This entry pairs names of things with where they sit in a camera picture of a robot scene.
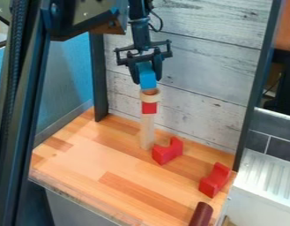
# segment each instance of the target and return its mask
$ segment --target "red h-shaped block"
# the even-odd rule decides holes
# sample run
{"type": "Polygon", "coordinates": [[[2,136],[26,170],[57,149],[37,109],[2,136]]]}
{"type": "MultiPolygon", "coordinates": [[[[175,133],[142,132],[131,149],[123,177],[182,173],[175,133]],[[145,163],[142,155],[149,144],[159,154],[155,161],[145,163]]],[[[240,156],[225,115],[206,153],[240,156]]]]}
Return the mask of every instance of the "red h-shaped block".
{"type": "Polygon", "coordinates": [[[183,143],[178,138],[173,137],[171,138],[170,147],[162,147],[159,145],[155,145],[152,150],[152,158],[163,165],[175,157],[182,155],[183,151],[183,143]]]}
{"type": "Polygon", "coordinates": [[[228,182],[231,170],[217,162],[214,164],[212,173],[200,180],[199,191],[213,198],[228,182]]]}

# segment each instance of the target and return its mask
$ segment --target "white radiator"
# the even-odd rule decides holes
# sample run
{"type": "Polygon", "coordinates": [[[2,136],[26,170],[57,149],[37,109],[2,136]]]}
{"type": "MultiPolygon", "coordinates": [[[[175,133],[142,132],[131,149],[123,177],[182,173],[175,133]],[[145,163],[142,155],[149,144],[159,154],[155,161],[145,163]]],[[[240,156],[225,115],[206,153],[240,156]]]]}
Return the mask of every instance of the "white radiator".
{"type": "Polygon", "coordinates": [[[246,150],[223,215],[237,226],[289,226],[290,162],[246,150]]]}

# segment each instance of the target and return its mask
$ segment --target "metal frame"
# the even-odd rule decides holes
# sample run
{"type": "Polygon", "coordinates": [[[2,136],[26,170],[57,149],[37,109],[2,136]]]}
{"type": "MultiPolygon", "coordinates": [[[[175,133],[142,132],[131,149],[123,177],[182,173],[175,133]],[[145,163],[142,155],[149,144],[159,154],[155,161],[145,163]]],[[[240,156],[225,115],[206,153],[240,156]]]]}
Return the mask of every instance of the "metal frame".
{"type": "MultiPolygon", "coordinates": [[[[41,1],[32,1],[28,7],[26,29],[21,53],[19,87],[14,103],[16,114],[11,116],[11,128],[6,143],[2,146],[0,137],[0,226],[26,225],[26,221],[51,219],[49,206],[37,200],[37,207],[45,207],[43,215],[29,215],[26,218],[26,201],[29,192],[28,171],[33,151],[35,128],[48,59],[50,35],[45,27],[41,1]]],[[[4,64],[0,79],[0,134],[4,118],[4,103],[7,95],[9,63],[11,61],[11,25],[4,51],[4,64]]],[[[106,68],[103,36],[91,34],[94,98],[96,100],[95,120],[100,121],[108,113],[106,68]]],[[[36,189],[39,196],[45,196],[44,189],[36,189]]]]}
{"type": "Polygon", "coordinates": [[[237,152],[234,158],[233,170],[238,171],[242,161],[244,148],[246,145],[247,134],[251,118],[254,114],[254,108],[260,100],[263,92],[264,82],[266,81],[267,75],[270,70],[270,64],[273,56],[273,40],[275,37],[277,22],[279,20],[282,0],[273,0],[271,6],[271,13],[268,19],[268,24],[265,32],[264,43],[261,50],[261,55],[257,65],[256,76],[251,88],[249,104],[246,110],[246,115],[243,122],[242,132],[237,147],[237,152]]]}
{"type": "Polygon", "coordinates": [[[102,34],[89,35],[93,75],[94,118],[100,122],[108,114],[108,93],[106,79],[106,59],[102,34]]]}
{"type": "Polygon", "coordinates": [[[7,25],[11,21],[10,2],[11,0],[0,0],[0,20],[7,25]]]}

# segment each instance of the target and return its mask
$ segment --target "wooden table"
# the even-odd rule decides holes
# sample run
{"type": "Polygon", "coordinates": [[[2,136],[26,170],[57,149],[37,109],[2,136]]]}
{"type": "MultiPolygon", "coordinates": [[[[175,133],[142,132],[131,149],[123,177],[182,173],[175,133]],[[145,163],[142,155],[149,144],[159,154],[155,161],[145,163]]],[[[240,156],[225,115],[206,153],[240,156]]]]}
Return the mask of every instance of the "wooden table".
{"type": "MultiPolygon", "coordinates": [[[[156,131],[156,142],[171,136],[156,131]]],[[[198,182],[234,156],[184,139],[184,155],[161,167],[138,138],[137,122],[109,115],[95,123],[89,109],[34,149],[30,178],[120,224],[188,225],[199,201],[212,205],[214,224],[235,174],[214,199],[198,182]]]]}

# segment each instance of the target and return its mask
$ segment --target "blue block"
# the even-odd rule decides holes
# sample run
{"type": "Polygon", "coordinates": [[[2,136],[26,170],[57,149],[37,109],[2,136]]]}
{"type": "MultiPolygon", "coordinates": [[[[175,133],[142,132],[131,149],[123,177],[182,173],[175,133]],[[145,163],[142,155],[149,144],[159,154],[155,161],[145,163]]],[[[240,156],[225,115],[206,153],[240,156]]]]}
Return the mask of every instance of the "blue block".
{"type": "Polygon", "coordinates": [[[149,62],[137,63],[139,70],[140,88],[142,90],[153,89],[157,87],[155,71],[149,62]]]}

